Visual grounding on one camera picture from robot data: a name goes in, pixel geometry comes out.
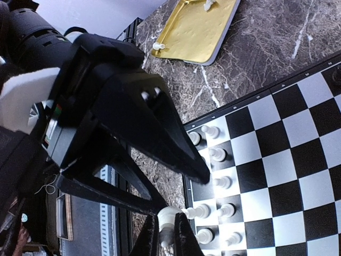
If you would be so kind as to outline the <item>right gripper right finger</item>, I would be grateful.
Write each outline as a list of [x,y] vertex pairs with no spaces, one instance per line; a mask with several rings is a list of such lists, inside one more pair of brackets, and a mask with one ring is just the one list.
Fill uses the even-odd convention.
[[184,213],[177,213],[175,215],[174,255],[204,256]]

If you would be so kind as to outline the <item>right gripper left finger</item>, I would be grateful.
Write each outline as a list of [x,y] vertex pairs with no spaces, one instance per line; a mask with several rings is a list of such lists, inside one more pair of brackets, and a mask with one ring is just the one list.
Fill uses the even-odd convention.
[[159,252],[159,221],[148,215],[129,256],[157,256]]

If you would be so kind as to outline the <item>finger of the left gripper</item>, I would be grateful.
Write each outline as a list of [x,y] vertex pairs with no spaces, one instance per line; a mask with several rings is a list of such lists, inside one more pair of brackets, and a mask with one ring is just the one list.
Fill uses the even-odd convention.
[[[105,166],[112,167],[140,196],[96,177]],[[145,215],[156,215],[168,206],[127,150],[104,129],[95,130],[81,157],[61,172],[56,185],[63,193]]]

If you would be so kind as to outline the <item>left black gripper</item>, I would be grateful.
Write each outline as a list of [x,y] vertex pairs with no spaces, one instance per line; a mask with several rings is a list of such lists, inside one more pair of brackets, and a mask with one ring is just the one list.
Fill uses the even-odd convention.
[[135,45],[94,34],[70,46],[53,85],[44,147],[58,167],[103,156],[109,140],[207,184],[210,171],[186,133],[164,80]]

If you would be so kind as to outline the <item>white chess piece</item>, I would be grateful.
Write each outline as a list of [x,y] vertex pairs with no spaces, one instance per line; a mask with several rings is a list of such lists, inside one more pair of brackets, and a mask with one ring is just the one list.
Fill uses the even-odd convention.
[[206,245],[213,241],[214,233],[211,229],[203,228],[197,232],[196,239],[199,244]]

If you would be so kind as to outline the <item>white chess king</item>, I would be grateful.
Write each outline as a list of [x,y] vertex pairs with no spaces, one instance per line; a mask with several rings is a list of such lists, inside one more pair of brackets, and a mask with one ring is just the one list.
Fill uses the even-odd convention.
[[190,220],[195,218],[205,219],[210,215],[210,207],[207,204],[200,204],[197,207],[182,209],[182,212]]

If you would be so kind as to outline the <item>white chess pawn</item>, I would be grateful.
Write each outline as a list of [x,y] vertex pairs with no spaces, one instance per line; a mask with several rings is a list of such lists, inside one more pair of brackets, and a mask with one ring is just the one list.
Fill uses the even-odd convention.
[[226,159],[227,153],[223,148],[209,149],[210,158],[216,162],[222,162]]
[[232,232],[225,240],[227,246],[239,244],[242,241],[242,235],[238,232]]
[[216,139],[220,135],[220,130],[216,126],[203,125],[201,127],[201,131],[205,133],[207,137],[210,137],[212,139]]
[[227,203],[222,205],[218,210],[217,210],[217,216],[218,217],[227,217],[230,218],[232,217],[236,212],[236,208],[233,204]]

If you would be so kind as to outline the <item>gold square tray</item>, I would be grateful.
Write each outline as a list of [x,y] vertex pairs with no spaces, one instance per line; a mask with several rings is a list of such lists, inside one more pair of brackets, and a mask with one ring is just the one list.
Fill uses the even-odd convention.
[[164,50],[151,50],[161,59],[209,66],[222,46],[240,1],[217,0],[208,12],[206,1],[179,1],[155,42]]

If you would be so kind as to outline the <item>black grey chessboard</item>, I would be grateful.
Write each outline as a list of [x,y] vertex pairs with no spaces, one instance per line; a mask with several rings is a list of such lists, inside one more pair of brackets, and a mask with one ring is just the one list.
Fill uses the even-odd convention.
[[[201,131],[216,126],[216,139]],[[186,123],[211,175],[206,185],[184,178],[186,207],[207,204],[190,220],[211,229],[204,255],[340,255],[340,53]],[[209,149],[223,148],[222,162]],[[213,179],[229,176],[229,189]],[[218,217],[224,204],[235,214]],[[242,241],[227,246],[232,232]]]

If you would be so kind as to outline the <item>white chess knight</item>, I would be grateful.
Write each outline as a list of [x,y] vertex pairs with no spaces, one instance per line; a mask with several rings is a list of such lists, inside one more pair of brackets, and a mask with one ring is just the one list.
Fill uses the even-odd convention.
[[206,0],[204,4],[204,10],[208,12],[211,8],[211,6],[216,2],[216,0]]

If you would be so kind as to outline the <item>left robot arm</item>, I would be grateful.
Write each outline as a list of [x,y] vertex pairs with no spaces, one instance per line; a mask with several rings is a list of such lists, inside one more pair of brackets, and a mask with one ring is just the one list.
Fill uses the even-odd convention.
[[32,72],[57,67],[37,136],[60,168],[58,188],[90,201],[157,214],[167,203],[121,145],[194,182],[209,169],[186,133],[167,86],[142,69],[134,44],[84,33],[70,42],[33,1],[1,1],[1,52]]

